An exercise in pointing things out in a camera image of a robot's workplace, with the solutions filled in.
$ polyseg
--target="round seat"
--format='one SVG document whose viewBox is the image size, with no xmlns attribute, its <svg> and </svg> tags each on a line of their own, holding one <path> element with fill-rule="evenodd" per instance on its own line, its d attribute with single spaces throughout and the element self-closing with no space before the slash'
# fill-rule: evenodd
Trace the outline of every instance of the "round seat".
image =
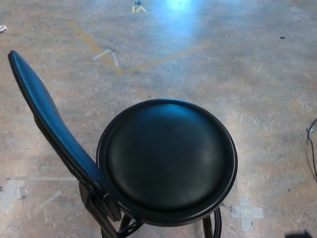
<svg viewBox="0 0 317 238">
<path fill-rule="evenodd" d="M 138 103 L 103 132 L 97 163 L 122 210 L 160 226 L 211 213 L 237 171 L 233 141 L 206 110 L 178 100 Z"/>
</svg>

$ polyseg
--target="chair backrest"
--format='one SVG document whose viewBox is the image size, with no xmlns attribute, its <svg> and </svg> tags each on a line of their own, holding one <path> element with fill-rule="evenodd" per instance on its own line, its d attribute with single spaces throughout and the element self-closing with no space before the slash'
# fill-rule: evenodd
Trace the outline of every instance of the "chair backrest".
<svg viewBox="0 0 317 238">
<path fill-rule="evenodd" d="M 103 198 L 107 194 L 103 173 L 64 124 L 45 85 L 17 52 L 11 51 L 8 58 L 15 80 L 42 134 L 80 183 Z"/>
</svg>

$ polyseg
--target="chair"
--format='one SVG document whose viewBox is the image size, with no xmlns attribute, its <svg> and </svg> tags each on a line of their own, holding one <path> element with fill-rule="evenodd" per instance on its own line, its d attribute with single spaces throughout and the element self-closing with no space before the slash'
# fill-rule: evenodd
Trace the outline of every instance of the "chair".
<svg viewBox="0 0 317 238">
<path fill-rule="evenodd" d="M 216 117 L 179 100 L 135 104 L 106 127 L 95 163 L 27 62 L 15 51 L 8 59 L 37 127 L 78 179 L 82 201 L 103 238 L 125 238 L 142 224 L 174 227 L 199 220 L 206 238 L 220 237 L 219 206 L 233 186 L 238 159 Z M 119 231 L 109 219 L 121 221 Z"/>
</svg>

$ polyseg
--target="concrete floor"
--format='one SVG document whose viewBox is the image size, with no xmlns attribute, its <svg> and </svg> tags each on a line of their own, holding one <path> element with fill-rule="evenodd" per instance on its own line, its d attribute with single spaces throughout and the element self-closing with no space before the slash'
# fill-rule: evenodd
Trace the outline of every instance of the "concrete floor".
<svg viewBox="0 0 317 238">
<path fill-rule="evenodd" d="M 317 237 L 305 132 L 317 115 L 317 1 L 144 0 L 146 12 L 136 5 L 132 12 L 134 0 L 118 2 L 1 1 L 8 30 L 0 34 L 0 194 L 11 201 L 0 200 L 0 238 L 101 237 L 18 90 L 7 61 L 13 49 L 91 156 L 105 126 L 137 102 L 177 98 L 209 110 L 239 155 L 221 207 L 222 237 L 281 238 L 305 229 Z M 93 60 L 106 50 L 117 62 L 111 54 Z M 317 133 L 312 138 L 317 146 Z M 243 206 L 260 214 L 231 213 Z M 145 225 L 131 237 L 203 234 L 200 223 Z"/>
</svg>

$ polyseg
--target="cable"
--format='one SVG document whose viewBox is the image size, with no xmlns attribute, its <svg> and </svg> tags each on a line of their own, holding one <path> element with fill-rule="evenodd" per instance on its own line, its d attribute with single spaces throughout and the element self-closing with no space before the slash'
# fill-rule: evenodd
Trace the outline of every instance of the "cable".
<svg viewBox="0 0 317 238">
<path fill-rule="evenodd" d="M 307 130 L 307 140 L 309 140 L 309 142 L 311 143 L 312 146 L 312 155 L 313 155 L 313 165 L 314 165 L 314 171 L 315 171 L 315 176 L 316 176 L 316 182 L 317 182 L 317 171 L 316 171 L 316 163 L 315 163 L 315 153 L 314 153 L 314 145 L 313 145 L 313 141 L 310 139 L 309 134 L 311 132 L 312 127 L 314 126 L 315 122 L 317 121 L 317 118 L 313 121 L 313 123 L 311 124 L 311 126 L 308 128 Z"/>
</svg>

